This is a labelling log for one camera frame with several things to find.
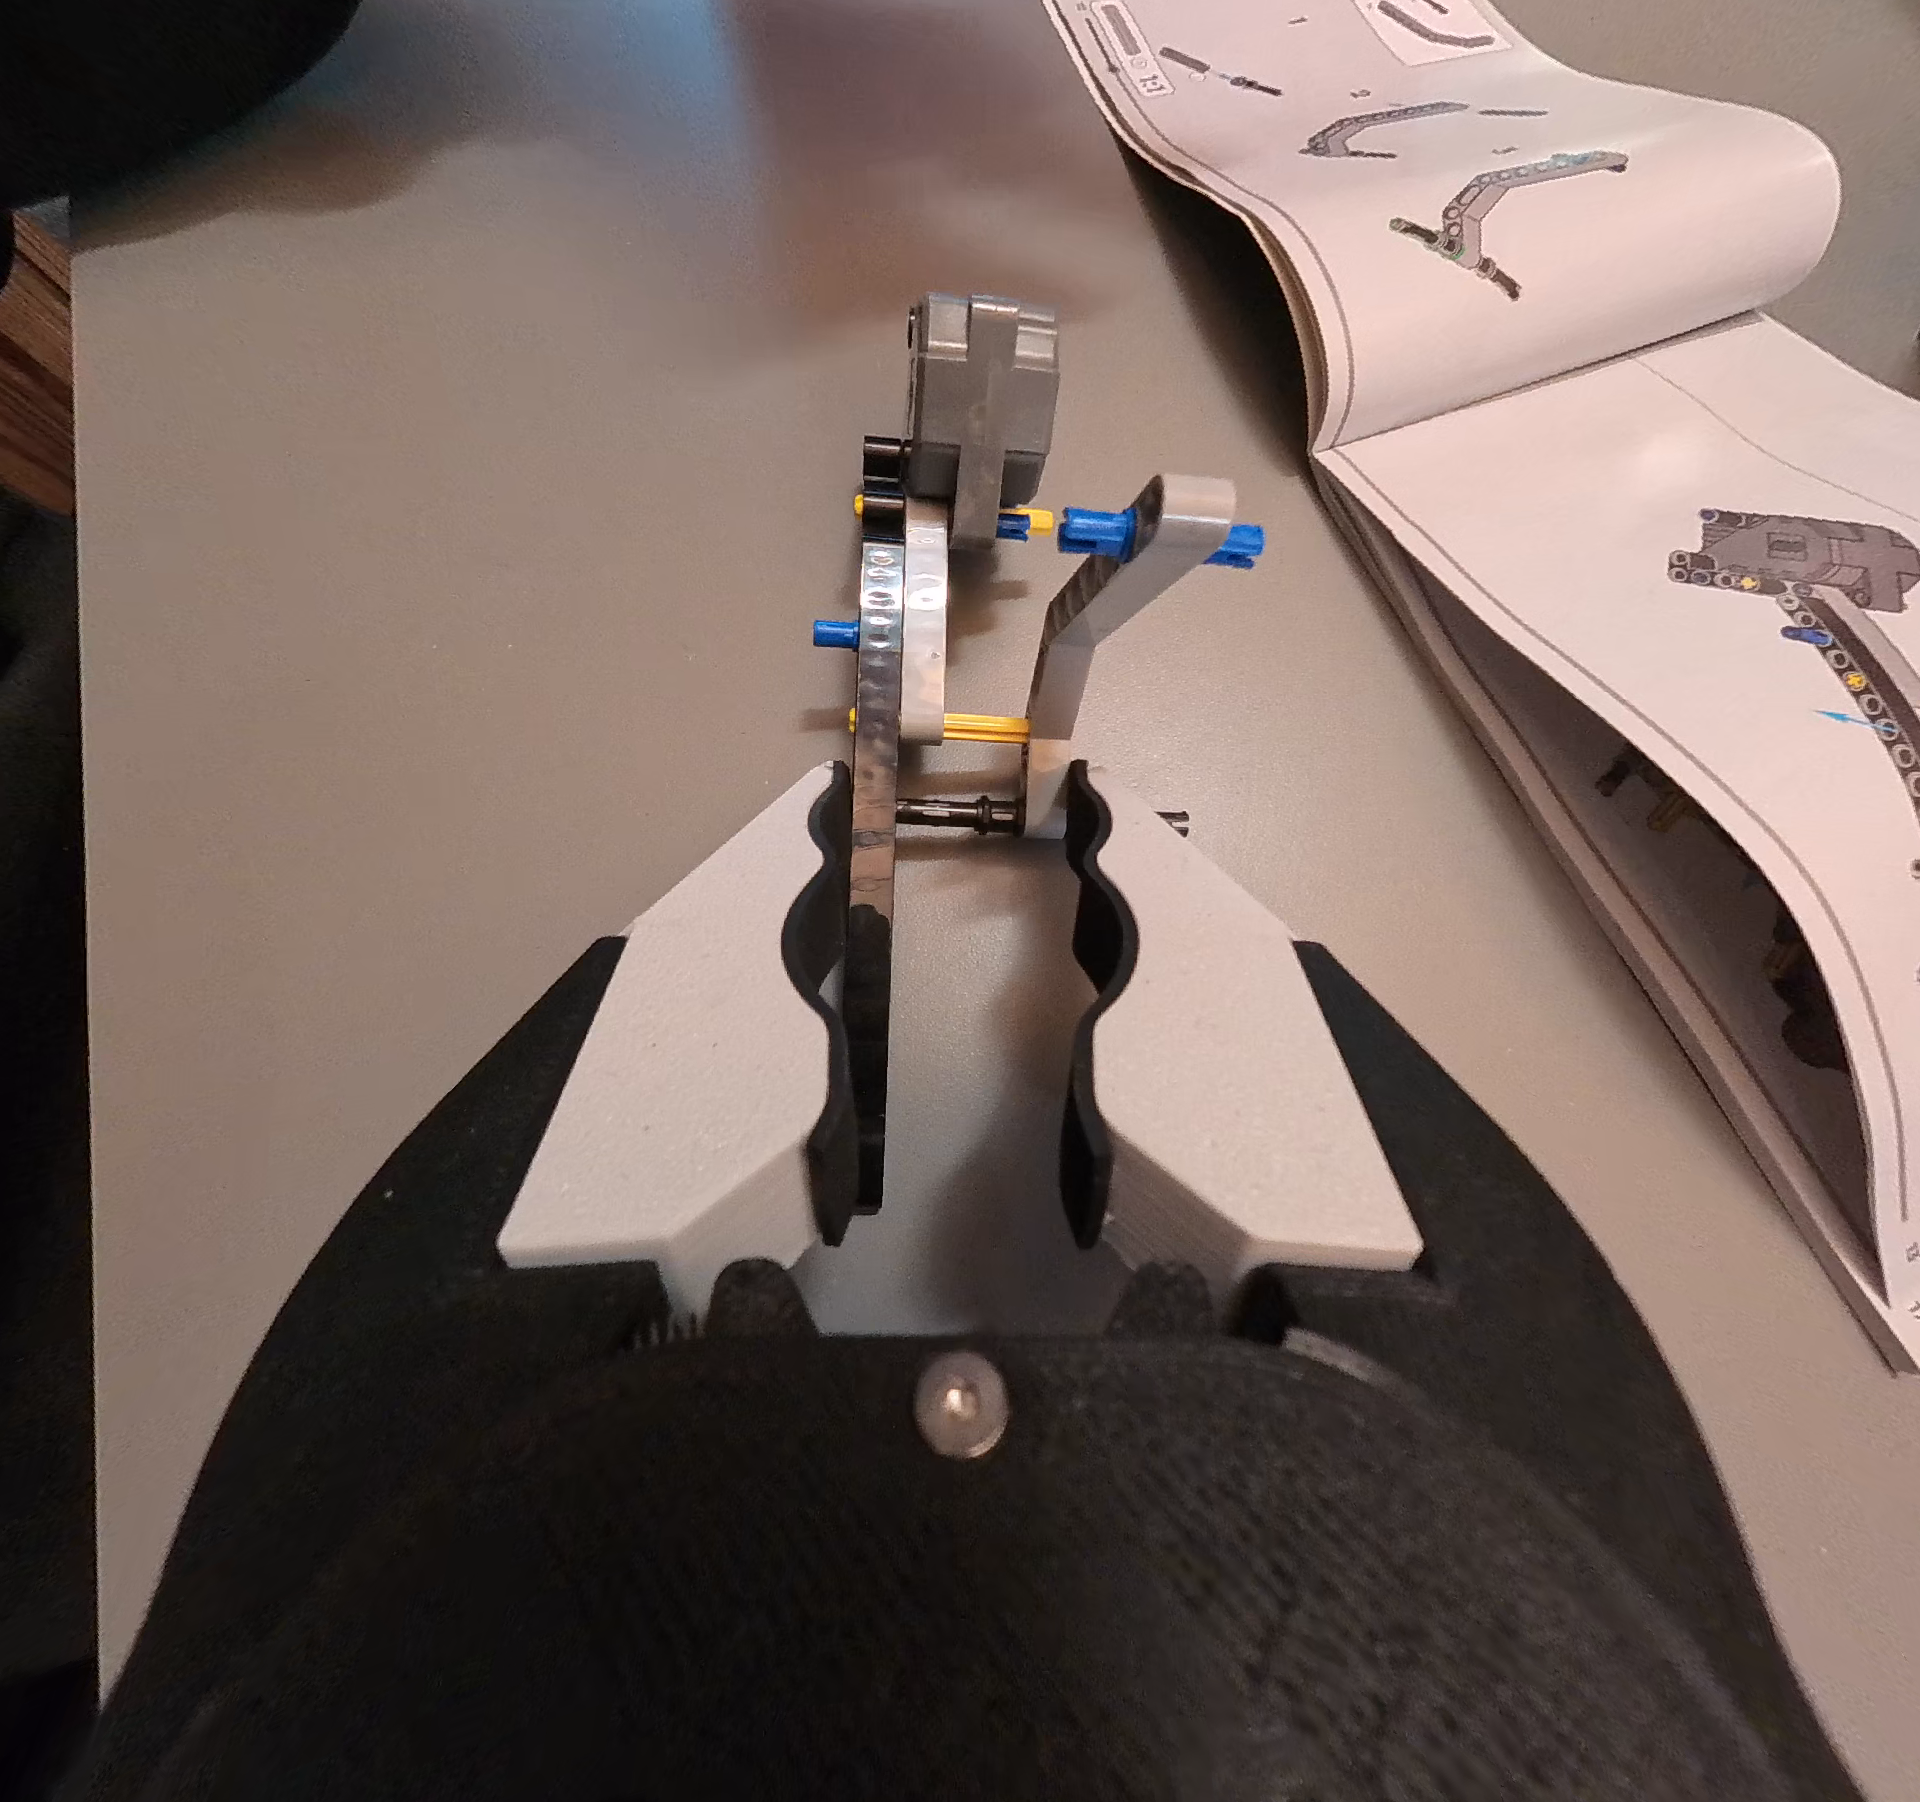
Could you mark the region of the toy brick beam assembly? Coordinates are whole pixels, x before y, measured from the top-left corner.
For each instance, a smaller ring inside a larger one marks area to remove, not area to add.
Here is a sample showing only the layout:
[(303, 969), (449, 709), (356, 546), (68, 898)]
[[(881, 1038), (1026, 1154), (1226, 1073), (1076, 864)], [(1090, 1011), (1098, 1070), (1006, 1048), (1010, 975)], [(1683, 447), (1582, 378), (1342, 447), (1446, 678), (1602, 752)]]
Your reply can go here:
[[(858, 606), (817, 619), (814, 646), (851, 652), (851, 770), (826, 800), (826, 922), (792, 920), (840, 976), (828, 1003), (826, 1109), (806, 1143), (817, 1223), (840, 1242), (883, 1200), (898, 837), (901, 828), (1053, 840), (1067, 833), (1067, 766), (1094, 648), (1187, 573), (1249, 571), (1265, 533), (1236, 520), (1215, 476), (1159, 476), (1119, 509), (1035, 502), (1060, 388), (1058, 313), (991, 295), (928, 293), (906, 324), (903, 432), (862, 445)], [(1076, 556), (1043, 617), (1018, 718), (947, 707), (957, 564), (1000, 541)]]

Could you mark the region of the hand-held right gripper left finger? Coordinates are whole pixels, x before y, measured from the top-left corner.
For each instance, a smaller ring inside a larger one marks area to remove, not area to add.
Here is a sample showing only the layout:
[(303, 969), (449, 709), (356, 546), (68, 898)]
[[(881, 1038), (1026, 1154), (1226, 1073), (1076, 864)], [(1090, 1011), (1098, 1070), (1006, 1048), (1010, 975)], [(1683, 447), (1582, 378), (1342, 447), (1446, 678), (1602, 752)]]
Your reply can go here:
[(512, 1268), (795, 1264), (858, 1202), (851, 779), (819, 764), (635, 918), (497, 1236)]

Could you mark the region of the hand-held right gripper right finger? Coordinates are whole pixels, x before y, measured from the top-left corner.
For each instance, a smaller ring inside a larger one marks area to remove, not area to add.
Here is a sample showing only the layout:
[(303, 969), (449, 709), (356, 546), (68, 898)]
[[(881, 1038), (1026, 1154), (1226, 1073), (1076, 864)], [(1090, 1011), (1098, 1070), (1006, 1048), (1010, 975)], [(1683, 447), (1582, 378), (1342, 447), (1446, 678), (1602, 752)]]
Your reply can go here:
[(1203, 1276), (1409, 1269), (1423, 1239), (1290, 932), (1108, 770), (1067, 764), (1072, 1241)]

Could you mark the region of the open instruction booklet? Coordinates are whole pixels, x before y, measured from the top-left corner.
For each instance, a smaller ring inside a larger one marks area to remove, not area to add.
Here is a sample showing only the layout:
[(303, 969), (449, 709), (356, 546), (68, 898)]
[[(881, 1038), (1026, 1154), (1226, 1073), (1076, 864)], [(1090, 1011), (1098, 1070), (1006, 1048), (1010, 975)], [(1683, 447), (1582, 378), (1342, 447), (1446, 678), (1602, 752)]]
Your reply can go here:
[(1766, 313), (1837, 161), (1491, 0), (1043, 5), (1263, 246), (1332, 515), (1914, 1373), (1916, 404)]

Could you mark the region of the grey desk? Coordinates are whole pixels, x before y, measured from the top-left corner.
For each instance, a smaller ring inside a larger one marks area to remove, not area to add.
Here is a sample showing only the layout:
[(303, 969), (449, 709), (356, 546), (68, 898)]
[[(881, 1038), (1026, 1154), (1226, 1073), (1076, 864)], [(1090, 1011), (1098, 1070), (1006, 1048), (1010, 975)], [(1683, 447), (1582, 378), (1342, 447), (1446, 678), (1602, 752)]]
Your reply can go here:
[[(1785, 321), (1914, 385), (1916, 0), (1493, 0), (1788, 113)], [(1039, 0), (367, 0), (77, 216), (100, 1655), (235, 1382), (420, 1119), (834, 749), (851, 476), (928, 287), (1056, 303), (1044, 494), (1269, 533), (1097, 657), (1093, 758), (1321, 939), (1653, 1328), (1859, 1787), (1916, 1771), (1895, 1381), (1304, 477), (1258, 253), (1119, 161)]]

